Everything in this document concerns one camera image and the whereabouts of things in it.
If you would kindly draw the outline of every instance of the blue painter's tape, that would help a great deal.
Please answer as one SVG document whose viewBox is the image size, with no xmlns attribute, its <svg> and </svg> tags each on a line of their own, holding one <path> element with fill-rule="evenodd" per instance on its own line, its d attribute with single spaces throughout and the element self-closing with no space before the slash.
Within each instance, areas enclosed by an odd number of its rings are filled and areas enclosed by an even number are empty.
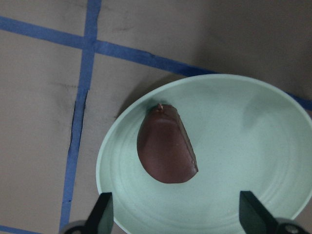
<svg viewBox="0 0 312 234">
<path fill-rule="evenodd" d="M 187 77 L 216 73 L 214 71 L 156 56 L 146 51 L 132 49 L 126 46 L 116 45 L 105 41 L 97 40 L 95 48 L 96 53 L 99 54 L 125 59 Z"/>
<path fill-rule="evenodd" d="M 9 19 L 2 16 L 0 16 L 0 29 L 79 49 L 83 49 L 85 45 L 84 38 L 81 36 L 60 32 L 54 29 L 21 22 L 15 19 Z"/>
<path fill-rule="evenodd" d="M 64 192 L 61 208 L 59 229 L 61 230 L 70 218 L 71 202 L 73 199 L 76 168 L 83 126 L 83 115 L 88 90 L 91 85 L 94 45 L 97 40 L 97 21 L 101 7 L 101 0 L 88 0 L 87 16 L 84 30 L 84 48 L 82 50 L 78 92 L 72 122 L 72 139 L 67 156 L 64 180 Z"/>
<path fill-rule="evenodd" d="M 40 234 L 36 232 L 26 231 L 26 230 L 18 229 L 18 228 L 6 227 L 2 225 L 0 225 L 0 231 L 7 232 L 7 233 L 14 233 L 14 234 Z"/>
<path fill-rule="evenodd" d="M 312 111 L 312 100 L 306 100 L 290 93 L 287 94 L 295 99 L 304 109 Z"/>
</svg>

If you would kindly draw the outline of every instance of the gray surface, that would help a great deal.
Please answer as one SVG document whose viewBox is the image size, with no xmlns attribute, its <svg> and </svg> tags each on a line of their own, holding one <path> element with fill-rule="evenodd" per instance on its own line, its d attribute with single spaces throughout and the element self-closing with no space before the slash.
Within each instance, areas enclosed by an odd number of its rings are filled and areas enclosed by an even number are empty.
<svg viewBox="0 0 312 234">
<path fill-rule="evenodd" d="M 56 233 L 80 51 L 0 38 L 0 224 Z"/>
<path fill-rule="evenodd" d="M 0 15 L 83 35 L 87 0 L 0 0 Z M 311 1 L 105 0 L 98 39 L 312 99 Z M 81 51 L 0 31 L 0 225 L 56 233 Z M 96 55 L 81 137 L 72 221 L 98 192 L 95 165 L 116 116 L 182 78 Z M 312 202 L 297 220 L 312 232 Z M 114 234 L 124 233 L 116 225 Z"/>
</svg>

